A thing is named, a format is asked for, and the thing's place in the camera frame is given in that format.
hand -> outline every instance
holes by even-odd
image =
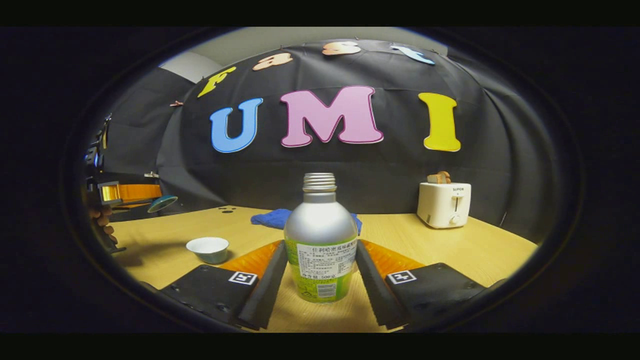
[[[98,226],[103,228],[104,232],[107,235],[109,235],[113,243],[117,244],[118,239],[116,239],[115,236],[112,235],[114,231],[113,227],[107,226],[107,224],[109,224],[109,217],[111,216],[112,213],[113,212],[111,211],[111,208],[109,206],[102,207],[101,211],[98,211],[96,209],[89,209],[89,215],[94,219],[98,219],[97,220]]]

pink letter m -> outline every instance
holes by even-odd
[[[327,107],[311,91],[296,91],[283,95],[287,103],[289,128],[282,138],[285,147],[301,147],[311,143],[312,137],[305,131],[305,120],[322,142],[329,142],[340,119],[344,119],[344,131],[338,139],[346,143],[376,143],[384,139],[376,129],[371,109],[371,95],[376,92],[369,86],[347,86],[338,92],[331,106]]]

blue towel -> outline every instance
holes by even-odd
[[[284,224],[287,223],[287,219],[291,215],[291,210],[277,209],[270,213],[254,215],[251,217],[251,223],[253,225],[264,225],[268,227],[275,227],[276,229],[284,229]],[[356,214],[351,214],[353,220],[356,220],[358,226],[358,235],[362,230],[362,222]]]

aluminum bottle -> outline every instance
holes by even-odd
[[[332,173],[305,174],[303,202],[284,227],[298,295],[310,302],[335,302],[349,291],[358,228],[336,189]]]

bottle label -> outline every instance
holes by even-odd
[[[346,296],[356,256],[355,238],[329,245],[286,239],[287,255],[300,296],[311,302],[333,302]]]
[[[330,246],[298,244],[300,276],[307,279],[335,279],[351,271],[356,258],[356,240]]]

